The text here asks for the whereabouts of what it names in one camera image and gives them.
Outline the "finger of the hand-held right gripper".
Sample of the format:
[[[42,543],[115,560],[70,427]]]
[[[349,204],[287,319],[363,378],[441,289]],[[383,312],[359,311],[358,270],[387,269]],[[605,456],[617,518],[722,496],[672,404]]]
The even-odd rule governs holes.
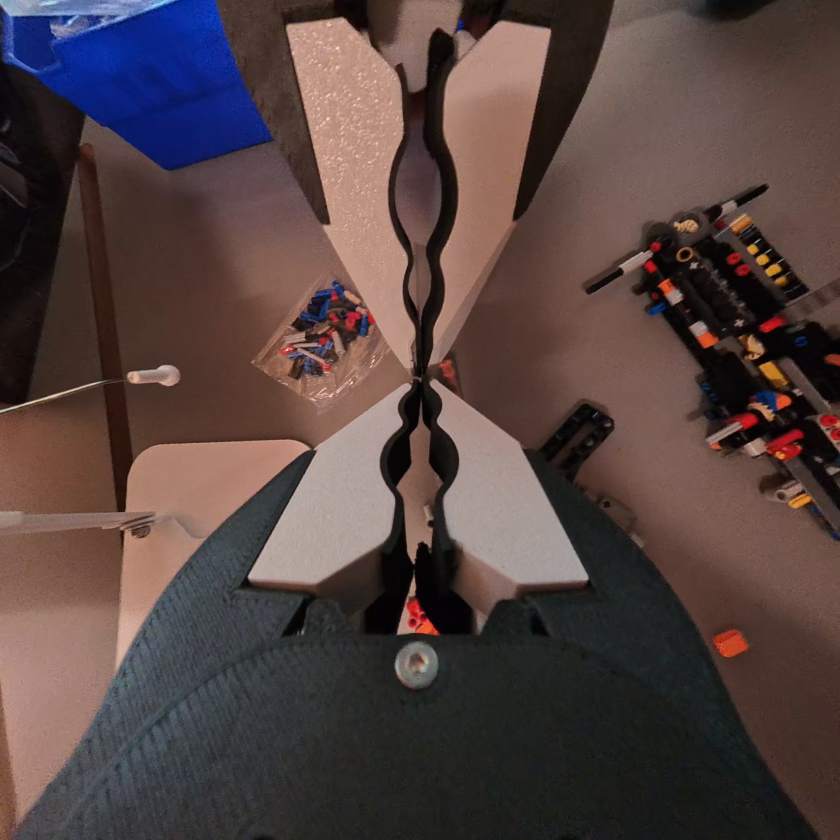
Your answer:
[[[516,226],[514,220],[550,28],[501,20],[480,38],[442,35],[428,83],[427,143],[441,205],[427,243],[432,287],[423,361],[440,363]]]
[[[401,79],[344,17],[286,31],[329,216],[324,230],[385,341],[411,371],[416,329],[403,295],[411,251],[391,200],[405,138]]]

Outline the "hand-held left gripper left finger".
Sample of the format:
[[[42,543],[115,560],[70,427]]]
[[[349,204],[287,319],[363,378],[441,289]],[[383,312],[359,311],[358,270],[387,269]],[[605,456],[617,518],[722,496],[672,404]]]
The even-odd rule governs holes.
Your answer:
[[[310,595],[395,634],[413,579],[398,484],[412,464],[418,381],[400,385],[319,444],[255,563],[260,590]]]

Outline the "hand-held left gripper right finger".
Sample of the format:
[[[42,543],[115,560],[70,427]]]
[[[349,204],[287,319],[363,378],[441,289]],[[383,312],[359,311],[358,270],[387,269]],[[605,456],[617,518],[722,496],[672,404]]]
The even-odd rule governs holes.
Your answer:
[[[476,614],[590,577],[519,442],[433,380],[423,381],[429,464],[440,481],[422,607],[441,634],[469,634]]]

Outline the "clear lego bag orange pins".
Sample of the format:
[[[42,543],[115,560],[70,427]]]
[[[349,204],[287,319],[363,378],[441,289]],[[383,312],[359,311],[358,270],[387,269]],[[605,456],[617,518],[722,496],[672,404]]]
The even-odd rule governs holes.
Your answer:
[[[432,378],[459,399],[464,399],[457,355],[454,351],[447,352],[446,356],[434,366]]]

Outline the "clear lego bag blue pins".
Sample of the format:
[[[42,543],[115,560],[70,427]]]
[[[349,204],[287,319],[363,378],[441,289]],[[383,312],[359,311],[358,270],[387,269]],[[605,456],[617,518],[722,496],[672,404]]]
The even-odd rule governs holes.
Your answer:
[[[380,326],[352,281],[322,274],[251,364],[325,413],[389,355]]]

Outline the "partly built lego chassis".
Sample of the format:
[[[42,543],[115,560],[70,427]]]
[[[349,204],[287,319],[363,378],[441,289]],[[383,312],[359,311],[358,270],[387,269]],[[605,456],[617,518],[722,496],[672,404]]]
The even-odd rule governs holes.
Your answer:
[[[838,542],[838,329],[813,318],[838,300],[838,281],[811,290],[744,213],[767,190],[650,226],[641,251],[584,292],[640,271],[633,292],[647,315],[699,365],[707,446],[767,461],[776,478],[767,496]]]

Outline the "blue box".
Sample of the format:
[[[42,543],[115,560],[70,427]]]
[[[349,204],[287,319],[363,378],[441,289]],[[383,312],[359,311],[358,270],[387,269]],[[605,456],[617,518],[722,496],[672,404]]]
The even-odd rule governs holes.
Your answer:
[[[59,38],[2,12],[3,59],[167,171],[270,142],[212,1],[158,6]]]

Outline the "white lamp stand base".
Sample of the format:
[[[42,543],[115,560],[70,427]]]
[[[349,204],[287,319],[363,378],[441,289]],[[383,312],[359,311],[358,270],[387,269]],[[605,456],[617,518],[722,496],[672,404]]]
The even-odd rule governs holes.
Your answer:
[[[296,440],[161,444],[129,472],[127,509],[152,512],[122,550],[115,668],[154,604],[206,538],[310,447]]]

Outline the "empty clear plastic bags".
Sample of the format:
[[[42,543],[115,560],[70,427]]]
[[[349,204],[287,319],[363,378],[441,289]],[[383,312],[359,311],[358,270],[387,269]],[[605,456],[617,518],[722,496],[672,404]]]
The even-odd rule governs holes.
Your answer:
[[[67,37],[97,25],[131,16],[142,2],[133,1],[2,1],[15,22],[46,24],[56,37]]]

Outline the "large black lego frame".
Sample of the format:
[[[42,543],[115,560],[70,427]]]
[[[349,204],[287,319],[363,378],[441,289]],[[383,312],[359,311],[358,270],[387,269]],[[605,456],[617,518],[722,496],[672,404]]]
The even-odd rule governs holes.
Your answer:
[[[563,478],[575,482],[585,462],[613,434],[612,416],[588,402],[574,408],[539,447],[539,455]]]

